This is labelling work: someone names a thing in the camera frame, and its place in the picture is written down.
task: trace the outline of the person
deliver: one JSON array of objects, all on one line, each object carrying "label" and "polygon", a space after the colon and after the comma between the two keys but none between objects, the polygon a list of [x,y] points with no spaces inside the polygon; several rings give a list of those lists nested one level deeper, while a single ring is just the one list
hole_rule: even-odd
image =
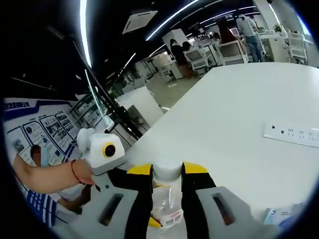
[{"label": "person", "polygon": [[213,38],[212,38],[212,41],[219,44],[220,43],[220,40],[221,40],[221,37],[220,35],[218,34],[218,32],[214,32],[213,33]]},{"label": "person", "polygon": [[[41,147],[33,145],[30,150],[30,156],[37,167],[41,167]],[[49,194],[56,203],[64,206],[66,209],[81,214],[81,206],[91,200],[91,185],[77,184],[73,187],[61,190],[57,193]]]},{"label": "person", "polygon": [[176,60],[177,64],[179,65],[182,74],[186,78],[190,79],[191,78],[191,71],[190,71],[190,68],[188,65],[188,61],[184,55],[183,48],[180,45],[178,45],[178,43],[175,39],[170,40],[170,51],[173,54],[173,56],[175,57],[175,60]]},{"label": "person", "polygon": [[253,56],[254,62],[265,62],[261,44],[255,30],[257,30],[256,23],[244,14],[240,14],[236,20],[237,27],[245,36],[248,49]]},{"label": "person", "polygon": [[[220,32],[220,44],[225,44],[228,42],[232,42],[232,41],[236,41],[238,40],[233,33],[230,31],[229,27],[228,27],[228,21],[225,17],[222,17],[218,22],[217,25],[219,27],[219,32]],[[245,45],[238,40],[239,45],[241,46],[241,49],[243,50],[244,55],[247,54],[247,49],[245,47]]]},{"label": "person", "polygon": [[34,192],[55,193],[79,182],[95,184],[92,172],[84,159],[47,168],[32,167],[20,157],[6,137],[4,140],[9,162],[17,178]]},{"label": "person", "polygon": [[183,42],[182,44],[183,51],[188,51],[191,48],[191,44],[188,41]]}]

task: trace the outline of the electrical outlet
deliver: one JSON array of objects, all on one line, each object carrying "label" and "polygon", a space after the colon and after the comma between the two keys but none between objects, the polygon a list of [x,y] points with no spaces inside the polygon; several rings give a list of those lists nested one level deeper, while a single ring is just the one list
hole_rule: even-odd
[{"label": "electrical outlet", "polygon": [[319,148],[319,128],[285,123],[267,123],[263,136]]}]

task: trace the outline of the white desk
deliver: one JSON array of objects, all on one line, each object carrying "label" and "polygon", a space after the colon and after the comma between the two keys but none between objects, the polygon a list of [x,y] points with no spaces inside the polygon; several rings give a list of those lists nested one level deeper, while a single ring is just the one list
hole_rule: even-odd
[{"label": "white desk", "polygon": [[218,186],[267,207],[305,201],[319,173],[319,148],[263,138],[273,119],[319,128],[319,69],[250,63],[210,70],[127,152],[135,165],[184,160]]},{"label": "white desk", "polygon": [[126,110],[134,106],[149,126],[163,116],[163,111],[146,86],[125,93],[116,99]]},{"label": "white desk", "polygon": [[[279,34],[266,34],[266,35],[259,35],[259,38],[260,39],[287,39],[288,40],[288,37],[287,36],[281,36]],[[307,43],[311,43],[311,44],[314,44],[313,42],[309,41],[309,40],[306,40],[304,39],[304,42],[307,42]]]}]

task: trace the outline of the black ceiling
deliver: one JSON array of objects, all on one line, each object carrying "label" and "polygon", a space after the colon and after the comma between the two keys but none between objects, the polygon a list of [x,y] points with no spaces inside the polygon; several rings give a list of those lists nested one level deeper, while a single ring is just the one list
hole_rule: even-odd
[{"label": "black ceiling", "polygon": [[[199,0],[173,18],[151,40],[148,35],[164,20],[192,0],[87,0],[87,38],[92,68],[100,81],[123,68],[128,59],[136,53],[130,65],[148,57],[162,45],[161,37],[185,16],[217,0]],[[58,90],[82,92],[85,82],[77,80],[82,66],[71,44],[75,39],[82,50],[80,34],[80,0],[25,1],[19,8],[12,2],[12,28],[9,32],[8,48],[9,76],[34,82],[42,86],[52,86]],[[223,0],[202,9],[186,18],[174,28],[181,28],[186,34],[189,27],[217,14],[252,6],[252,0]],[[136,10],[157,10],[158,13],[144,28],[122,34],[123,28]],[[56,37],[48,26],[60,32],[64,39]]]}]

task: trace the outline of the hand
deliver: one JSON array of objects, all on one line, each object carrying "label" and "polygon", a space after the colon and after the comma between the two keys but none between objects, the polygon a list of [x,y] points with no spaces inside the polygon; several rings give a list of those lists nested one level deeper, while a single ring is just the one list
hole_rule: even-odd
[{"label": "hand", "polygon": [[95,182],[92,180],[90,166],[84,159],[77,160],[73,163],[73,171],[82,183],[95,185]]}]

